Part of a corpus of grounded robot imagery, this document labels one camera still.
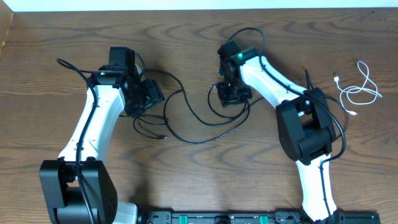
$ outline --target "white background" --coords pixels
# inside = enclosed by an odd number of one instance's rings
[[[398,7],[398,0],[4,0],[14,12]]]

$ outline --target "green connector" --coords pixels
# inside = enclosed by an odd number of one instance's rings
[[[268,216],[260,216],[260,224],[268,224]]]
[[[188,216],[180,215],[180,224],[188,224]]]

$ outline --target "black metal base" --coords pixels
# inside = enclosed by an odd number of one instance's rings
[[[336,214],[338,224],[381,224],[376,213]],[[317,223],[328,223],[326,220]],[[147,224],[311,224],[301,212],[275,213],[172,213],[149,212]]]

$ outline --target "white cable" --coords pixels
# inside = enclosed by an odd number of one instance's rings
[[[363,64],[363,65],[365,65],[365,67],[366,67],[366,74],[361,70],[361,67],[359,66],[360,63]],[[349,87],[345,88],[344,90],[342,90],[342,89],[340,88],[340,86],[338,85],[338,81],[339,81],[338,76],[335,75],[335,77],[334,77],[334,80],[335,80],[335,82],[336,82],[337,88],[341,91],[341,92],[340,92],[340,103],[341,103],[341,105],[344,107],[344,109],[346,109],[346,108],[345,108],[345,106],[344,106],[344,104],[343,104],[343,100],[342,100],[342,98],[341,98],[341,96],[343,95],[343,93],[346,93],[347,99],[348,99],[352,104],[354,104],[354,105],[368,105],[368,104],[373,103],[373,102],[376,100],[376,98],[377,98],[378,96],[379,96],[379,97],[382,97],[382,95],[378,92],[377,85],[369,78],[369,67],[368,67],[364,62],[362,62],[362,61],[359,61],[356,65],[358,66],[358,69],[359,69],[359,71],[362,73],[362,75],[365,76],[365,82],[363,83],[362,87],[358,87],[358,86],[349,86]],[[371,83],[374,85],[374,87],[375,87],[376,90],[371,90],[371,89],[369,89],[369,88],[364,88],[365,85],[366,85],[366,83],[367,83],[368,81],[371,82]],[[368,92],[368,93],[374,95],[373,100],[371,100],[371,101],[369,101],[369,102],[365,102],[365,103],[357,103],[357,102],[352,101],[351,98],[349,97],[349,95],[350,95],[350,94],[359,93],[359,92],[361,92],[361,91],[366,91],[366,92]],[[349,114],[351,114],[351,115],[357,115],[357,114],[358,114],[358,113],[355,112],[355,111],[349,111],[349,110],[347,110],[347,112],[348,112]]]

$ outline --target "wooden table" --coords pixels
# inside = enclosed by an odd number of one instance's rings
[[[347,151],[331,165],[333,197],[342,210],[377,211],[383,223],[397,223],[397,9],[17,13],[0,61],[0,223],[49,222],[39,167],[65,147],[86,98],[84,81],[59,66],[57,57],[94,70],[107,64],[110,46],[128,46],[149,68],[179,77],[193,109],[216,122],[206,94],[222,80],[217,50],[246,26],[265,30],[266,54],[282,74],[305,85],[305,67],[314,85],[335,97],[333,72],[342,86],[361,85],[356,61],[369,65],[383,97],[367,106],[346,104],[359,115],[351,117]],[[239,40],[261,43],[255,32]],[[170,77],[148,77],[165,96],[179,89]],[[219,105],[215,92],[211,101]],[[341,109],[330,106],[344,123]],[[216,109],[234,114],[239,106]],[[161,112],[162,105],[148,111]],[[191,141],[229,128],[201,125],[182,95],[171,99],[167,114],[176,132]],[[168,133],[165,127],[149,128]],[[340,142],[333,148],[336,154]],[[120,118],[106,166],[119,198],[147,207],[265,211],[302,203],[299,173],[279,144],[275,112],[265,101],[252,107],[237,130],[202,145],[172,136],[147,139],[133,130],[132,119]]]

